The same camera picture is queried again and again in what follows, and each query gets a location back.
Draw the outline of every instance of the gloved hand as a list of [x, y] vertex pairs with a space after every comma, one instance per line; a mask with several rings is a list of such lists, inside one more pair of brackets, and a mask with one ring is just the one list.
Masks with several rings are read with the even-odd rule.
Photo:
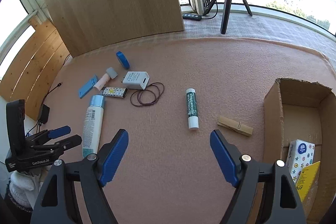
[[14, 200], [25, 208], [34, 209], [37, 196], [50, 166], [35, 168], [29, 172], [14, 171], [11, 176], [9, 190]]

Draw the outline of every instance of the white cloth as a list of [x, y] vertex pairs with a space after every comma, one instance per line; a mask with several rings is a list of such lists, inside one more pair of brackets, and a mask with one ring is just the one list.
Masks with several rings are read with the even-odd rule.
[[36, 168], [28, 173], [14, 171], [9, 190], [14, 200], [21, 206], [33, 208], [49, 168]]

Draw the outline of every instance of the silver screw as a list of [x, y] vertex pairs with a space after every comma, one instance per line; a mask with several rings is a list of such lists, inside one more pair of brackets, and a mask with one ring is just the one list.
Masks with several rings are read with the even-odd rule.
[[242, 155], [241, 157], [243, 159], [243, 161], [250, 161], [251, 157], [249, 155]]
[[285, 163], [282, 160], [277, 160], [277, 165], [280, 167], [284, 167]]
[[87, 159], [88, 159], [88, 160], [95, 160], [96, 158], [97, 158], [97, 155], [96, 155], [95, 153], [89, 154], [89, 155], [87, 156]]
[[54, 164], [55, 164], [56, 166], [60, 166], [60, 165], [62, 164], [62, 160], [55, 160], [55, 161], [54, 161]]

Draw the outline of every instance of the blue roll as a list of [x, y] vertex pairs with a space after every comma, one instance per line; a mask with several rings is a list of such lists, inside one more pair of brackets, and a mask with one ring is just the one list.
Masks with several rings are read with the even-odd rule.
[[124, 69], [129, 69], [129, 63], [127, 61], [126, 56], [122, 52], [117, 52], [115, 54], [120, 62], [120, 64], [124, 67]]

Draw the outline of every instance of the charger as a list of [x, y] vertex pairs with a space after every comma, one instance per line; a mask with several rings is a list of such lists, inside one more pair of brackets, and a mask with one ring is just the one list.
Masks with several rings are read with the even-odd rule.
[[123, 80], [123, 84], [128, 89], [144, 90], [148, 81], [149, 75], [146, 71], [129, 71]]

